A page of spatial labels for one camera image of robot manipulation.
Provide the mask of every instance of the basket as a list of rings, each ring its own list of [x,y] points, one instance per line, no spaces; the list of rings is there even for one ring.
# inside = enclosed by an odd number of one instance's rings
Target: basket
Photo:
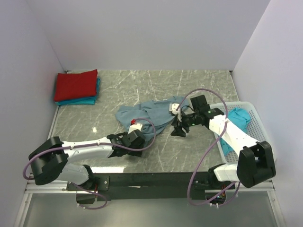
[[[260,142],[263,142],[265,140],[269,142],[268,135],[265,132],[265,128],[253,104],[249,102],[227,102],[226,105],[228,111],[232,110],[235,107],[245,109],[250,114],[250,118],[251,118],[251,121],[247,126],[248,129],[247,134]],[[212,104],[210,105],[210,108],[212,109],[219,108],[225,113],[225,108],[223,103]],[[231,151],[228,155],[225,156],[220,142],[218,142],[218,147],[223,162],[227,164],[235,164],[238,162],[238,155],[236,154],[236,152]]]

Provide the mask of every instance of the white wall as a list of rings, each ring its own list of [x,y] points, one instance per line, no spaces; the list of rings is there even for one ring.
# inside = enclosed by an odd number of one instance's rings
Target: white wall
[[[271,0],[233,72],[277,153],[273,178],[287,226],[302,226],[303,1]]]
[[[20,207],[28,155],[45,141],[62,71],[24,0],[0,1],[0,226],[11,227]]]
[[[27,0],[65,70],[233,70],[269,0]]]

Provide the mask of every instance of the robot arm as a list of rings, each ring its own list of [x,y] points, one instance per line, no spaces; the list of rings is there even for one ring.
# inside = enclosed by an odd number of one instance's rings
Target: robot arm
[[[172,136],[185,137],[189,127],[203,125],[220,135],[227,122],[226,132],[222,138],[233,148],[239,157],[237,164],[223,164],[214,167],[218,181],[237,181],[250,188],[276,175],[273,152],[268,142],[259,142],[239,129],[218,108],[210,109],[205,96],[191,99],[193,113],[184,114],[177,110],[178,104],[172,104],[170,111],[176,115],[172,125]]]
[[[124,148],[102,145],[103,143],[118,144],[127,148],[141,149],[145,137],[141,133],[142,124],[134,123],[128,132],[111,134],[98,140],[83,142],[60,141],[59,137],[52,137],[29,155],[33,156],[50,148],[71,147],[48,153],[37,158],[31,164],[36,185],[43,185],[54,180],[74,182],[83,188],[90,188],[96,182],[95,176],[89,166],[74,165],[73,162],[89,158],[111,158],[123,155],[141,156],[140,151],[129,151]]]

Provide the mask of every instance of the gray marble table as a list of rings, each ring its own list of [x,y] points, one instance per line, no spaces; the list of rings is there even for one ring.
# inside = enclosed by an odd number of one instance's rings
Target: gray marble table
[[[225,101],[238,101],[229,71],[210,70],[102,70],[101,88],[95,105],[69,105],[59,108],[52,136],[64,141],[95,140],[123,132],[115,119],[120,105],[135,105],[148,100],[184,96],[190,90],[205,87],[218,92]],[[208,103],[220,100],[208,92],[195,92],[189,98],[205,94]],[[104,167],[108,172],[186,172],[193,171],[200,157],[214,141],[214,134],[202,126],[190,128],[186,138],[172,137],[169,124],[157,136],[143,157],[113,157],[83,160],[77,164]],[[200,171],[222,163],[217,146],[209,153]]]

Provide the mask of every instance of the red cloth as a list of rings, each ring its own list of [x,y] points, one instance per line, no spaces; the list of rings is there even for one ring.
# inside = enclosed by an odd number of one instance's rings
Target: red cloth
[[[97,93],[97,74],[97,70],[83,73],[58,73],[53,100],[61,102],[75,98],[95,96]]]

